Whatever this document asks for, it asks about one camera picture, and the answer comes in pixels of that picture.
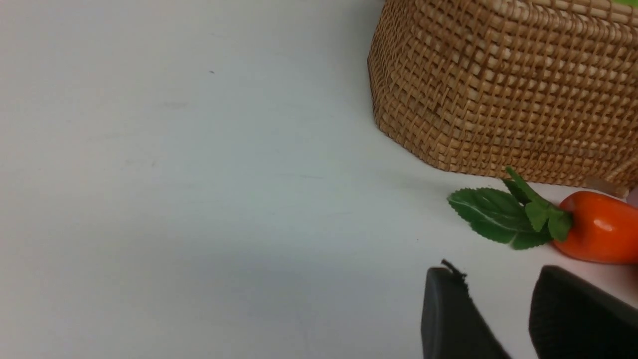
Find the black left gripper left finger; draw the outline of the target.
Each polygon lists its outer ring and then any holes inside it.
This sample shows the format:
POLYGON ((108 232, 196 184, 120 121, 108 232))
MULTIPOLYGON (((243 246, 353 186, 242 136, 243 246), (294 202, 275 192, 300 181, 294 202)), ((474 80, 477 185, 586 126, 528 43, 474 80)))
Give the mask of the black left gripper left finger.
POLYGON ((508 359, 477 309, 467 275, 443 259, 428 269, 421 318, 425 359, 508 359))

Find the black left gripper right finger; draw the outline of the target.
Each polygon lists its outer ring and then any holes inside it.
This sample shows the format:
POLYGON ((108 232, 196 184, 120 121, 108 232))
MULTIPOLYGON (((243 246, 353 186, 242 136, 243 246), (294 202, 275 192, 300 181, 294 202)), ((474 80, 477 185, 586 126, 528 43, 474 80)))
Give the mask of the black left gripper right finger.
POLYGON ((533 289, 529 336, 540 359, 635 359, 638 312, 559 266, 533 289))

